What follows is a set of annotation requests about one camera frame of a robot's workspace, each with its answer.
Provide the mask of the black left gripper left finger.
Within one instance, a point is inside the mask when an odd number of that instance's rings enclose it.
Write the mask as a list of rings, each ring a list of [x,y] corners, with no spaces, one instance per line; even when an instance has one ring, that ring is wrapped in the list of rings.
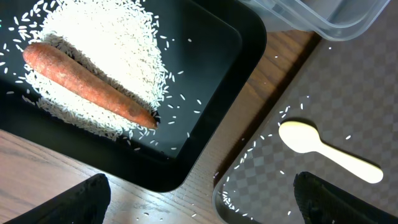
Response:
[[[111,201],[105,174],[96,174],[4,224],[102,224]]]

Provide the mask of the orange carrot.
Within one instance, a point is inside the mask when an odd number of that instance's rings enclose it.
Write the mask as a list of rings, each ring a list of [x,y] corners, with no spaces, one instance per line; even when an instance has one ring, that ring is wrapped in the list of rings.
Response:
[[[147,110],[59,49],[36,42],[24,49],[22,57],[34,71],[89,102],[138,125],[157,128],[155,119]]]

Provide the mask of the white rice pile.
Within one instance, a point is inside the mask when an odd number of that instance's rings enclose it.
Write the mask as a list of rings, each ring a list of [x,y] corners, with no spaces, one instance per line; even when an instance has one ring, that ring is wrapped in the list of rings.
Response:
[[[26,85],[26,102],[65,123],[112,140],[143,138],[155,130],[45,78],[22,53],[29,44],[49,44],[155,116],[168,89],[158,23],[141,1],[2,1],[1,76]]]

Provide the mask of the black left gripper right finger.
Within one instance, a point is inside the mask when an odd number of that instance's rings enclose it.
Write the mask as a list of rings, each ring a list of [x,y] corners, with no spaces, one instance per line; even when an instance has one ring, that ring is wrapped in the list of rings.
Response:
[[[294,196],[305,223],[385,224],[397,217],[309,173],[295,176]]]

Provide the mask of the yellow plastic spoon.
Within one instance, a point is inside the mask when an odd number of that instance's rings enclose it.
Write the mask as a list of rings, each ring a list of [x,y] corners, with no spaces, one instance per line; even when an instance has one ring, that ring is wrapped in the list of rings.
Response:
[[[309,124],[283,122],[279,126],[279,136],[291,150],[301,154],[317,152],[370,184],[379,183],[384,177],[377,166],[323,143],[317,129]]]

